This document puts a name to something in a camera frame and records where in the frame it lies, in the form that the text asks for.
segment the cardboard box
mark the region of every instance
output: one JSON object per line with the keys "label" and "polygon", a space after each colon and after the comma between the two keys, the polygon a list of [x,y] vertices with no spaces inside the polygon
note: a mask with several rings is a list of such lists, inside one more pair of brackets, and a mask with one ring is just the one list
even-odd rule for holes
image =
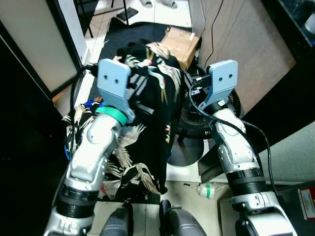
{"label": "cardboard box", "polygon": [[173,49],[182,70],[187,70],[195,56],[199,37],[195,33],[175,27],[166,31],[162,43]]}

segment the red label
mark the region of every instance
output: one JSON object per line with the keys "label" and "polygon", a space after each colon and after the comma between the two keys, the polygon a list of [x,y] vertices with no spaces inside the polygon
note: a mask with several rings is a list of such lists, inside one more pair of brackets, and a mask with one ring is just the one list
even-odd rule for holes
{"label": "red label", "polygon": [[315,220],[315,186],[298,189],[305,220]]}

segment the black cable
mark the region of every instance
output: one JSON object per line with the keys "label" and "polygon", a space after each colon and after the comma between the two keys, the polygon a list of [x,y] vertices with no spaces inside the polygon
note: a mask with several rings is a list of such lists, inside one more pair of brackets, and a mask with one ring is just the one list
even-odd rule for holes
{"label": "black cable", "polygon": [[[70,157],[70,160],[69,160],[69,163],[71,162],[72,160],[72,157],[73,157],[73,145],[74,145],[74,114],[75,114],[75,109],[74,109],[74,91],[75,91],[75,87],[79,81],[79,79],[81,78],[81,76],[83,75],[83,71],[86,70],[86,69],[89,69],[91,67],[91,65],[86,65],[86,66],[83,66],[75,76],[73,76],[71,78],[71,80],[73,81],[72,83],[72,86],[71,86],[71,93],[70,93],[70,120],[71,120],[71,125],[72,125],[72,136],[71,136],[71,146],[70,146],[70,151],[69,151],[69,157]],[[51,209],[53,209],[56,205],[56,200],[57,200],[57,196],[60,192],[60,189],[63,185],[63,181],[65,179],[65,176],[66,176],[66,173],[68,171],[68,168],[69,168],[69,164],[61,178],[61,180],[59,181],[59,184],[57,186],[57,189],[55,191],[55,194],[54,194],[54,198],[53,198],[53,201],[51,203]]]}
{"label": "black cable", "polygon": [[[222,124],[225,124],[225,125],[227,125],[227,126],[230,126],[231,128],[235,129],[237,132],[239,132],[239,133],[244,137],[244,139],[249,143],[249,145],[253,148],[253,152],[254,152],[255,156],[257,157],[257,161],[258,161],[258,163],[259,163],[259,165],[260,165],[260,169],[261,169],[261,171],[262,171],[262,173],[263,173],[260,157],[259,157],[257,151],[254,149],[253,143],[248,139],[248,137],[246,136],[246,134],[245,134],[241,129],[239,129],[237,126],[235,126],[234,124],[231,124],[230,122],[227,122],[227,121],[225,121],[225,120],[223,120],[223,119],[219,119],[219,118],[217,118],[217,117],[215,117],[215,116],[212,116],[212,115],[210,115],[210,114],[208,114],[208,113],[205,113],[203,110],[201,110],[199,107],[197,107],[197,105],[196,105],[195,102],[193,101],[192,95],[191,95],[191,92],[192,92],[196,87],[197,87],[197,85],[192,85],[192,86],[190,87],[190,89],[189,89],[189,100],[190,100],[191,104],[193,105],[193,107],[196,108],[196,110],[197,110],[198,112],[200,112],[202,115],[204,115],[204,116],[206,116],[206,117],[208,117],[208,118],[210,118],[210,119],[212,119],[212,120],[214,120],[214,121],[216,121],[216,122],[220,122],[220,123],[222,123]],[[265,135],[265,133],[264,133],[260,128],[258,128],[257,126],[255,126],[255,125],[253,125],[253,124],[251,124],[251,123],[248,123],[248,122],[246,122],[246,121],[242,121],[242,122],[243,122],[244,124],[248,125],[248,126],[251,126],[251,127],[255,128],[255,129],[257,129],[257,130],[262,134],[262,136],[263,136],[264,139],[265,139],[265,142],[266,142],[266,145],[267,145],[267,153],[268,153],[268,172],[269,172],[269,179],[270,179],[270,183],[271,183],[271,186],[272,186],[272,188],[273,188],[273,191],[275,192],[275,195],[276,195],[277,199],[279,200],[279,194],[278,194],[278,192],[277,192],[277,189],[276,189],[276,186],[275,186],[275,183],[274,183],[274,177],[273,177],[272,169],[271,169],[271,152],[270,152],[270,144],[269,144],[268,138],[267,138],[267,136]]]}
{"label": "black cable", "polygon": [[267,138],[266,134],[260,128],[258,128],[257,126],[255,126],[255,125],[253,125],[251,123],[248,123],[246,121],[243,121],[243,120],[242,120],[242,122],[244,124],[246,124],[248,126],[251,126],[251,127],[255,128],[256,130],[258,130],[261,133],[261,135],[264,137],[264,139],[265,139],[265,142],[266,142],[266,145],[267,145],[269,179],[270,179],[270,183],[271,183],[272,189],[275,192],[277,198],[279,199],[279,194],[278,194],[278,191],[277,191],[275,183],[274,183],[274,176],[272,174],[272,169],[271,169],[271,152],[270,152],[270,144],[269,144],[268,138]]}
{"label": "black cable", "polygon": [[200,37],[202,37],[202,34],[203,34],[203,32],[205,31],[205,28],[206,28],[206,19],[205,19],[205,25],[203,26],[203,30],[202,30],[202,32],[201,32],[201,34],[200,34]]}
{"label": "black cable", "polygon": [[208,60],[210,59],[210,57],[212,56],[212,54],[213,54],[213,52],[214,52],[214,49],[213,49],[213,24],[215,23],[215,21],[216,21],[218,15],[219,15],[219,13],[220,13],[220,10],[221,10],[223,1],[224,1],[224,0],[222,0],[222,2],[221,2],[221,4],[220,4],[220,7],[219,7],[219,10],[218,10],[218,12],[217,12],[217,15],[216,15],[216,17],[215,17],[215,19],[213,20],[212,25],[211,25],[211,46],[212,46],[212,52],[211,52],[211,54],[208,56],[208,58],[207,58],[207,60],[206,60],[206,62],[205,62],[205,66],[204,66],[204,67],[206,67]]}
{"label": "black cable", "polygon": [[253,143],[250,141],[250,139],[246,136],[246,134],[237,126],[235,126],[234,124],[231,124],[230,122],[228,121],[225,121],[223,119],[220,119],[220,118],[217,118],[217,117],[214,117],[206,112],[204,112],[203,110],[201,110],[199,107],[197,107],[197,105],[195,104],[195,102],[193,101],[192,99],[192,95],[191,95],[191,92],[197,87],[197,85],[192,85],[189,89],[189,92],[188,92],[188,95],[189,95],[189,100],[190,100],[190,103],[193,105],[194,108],[196,108],[196,110],[201,113],[202,115],[216,121],[216,122],[219,122],[219,123],[222,123],[222,124],[225,124],[227,126],[230,126],[231,128],[235,129],[237,132],[239,132],[243,137],[244,139],[249,143],[249,145],[252,147],[252,151],[254,153],[254,155],[256,156],[257,158],[257,162],[259,164],[259,167],[260,167],[260,171],[261,173],[263,174],[263,169],[262,169],[262,164],[261,164],[261,161],[260,161],[260,158],[259,158],[259,154],[258,154],[258,151],[255,149],[255,146],[253,145]]}

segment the crane print fabric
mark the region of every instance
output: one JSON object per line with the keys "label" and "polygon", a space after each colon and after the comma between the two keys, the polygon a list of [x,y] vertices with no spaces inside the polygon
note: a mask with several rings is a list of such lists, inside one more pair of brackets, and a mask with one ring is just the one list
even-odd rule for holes
{"label": "crane print fabric", "polygon": [[[170,156],[181,111],[182,71],[172,51],[160,43],[130,43],[117,51],[114,58],[128,65],[136,74],[147,76],[137,102],[154,110],[152,115],[135,109],[136,118],[125,126],[108,161],[106,183],[118,181],[114,192],[118,201],[147,193],[164,194],[166,161]],[[75,146],[80,144],[84,127],[94,120],[102,104],[97,97],[75,108]],[[69,115],[63,118],[67,130],[66,149],[71,145]]]}

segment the slippers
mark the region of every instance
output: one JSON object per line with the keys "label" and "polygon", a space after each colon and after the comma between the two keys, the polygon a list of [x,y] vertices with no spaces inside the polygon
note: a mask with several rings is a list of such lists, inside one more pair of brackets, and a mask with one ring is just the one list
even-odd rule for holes
{"label": "slippers", "polygon": [[152,7],[152,2],[150,0],[140,0],[140,2],[142,3],[143,6],[145,6],[147,8]]}
{"label": "slippers", "polygon": [[174,0],[160,0],[162,4],[172,7],[172,8],[177,8],[177,4]]}

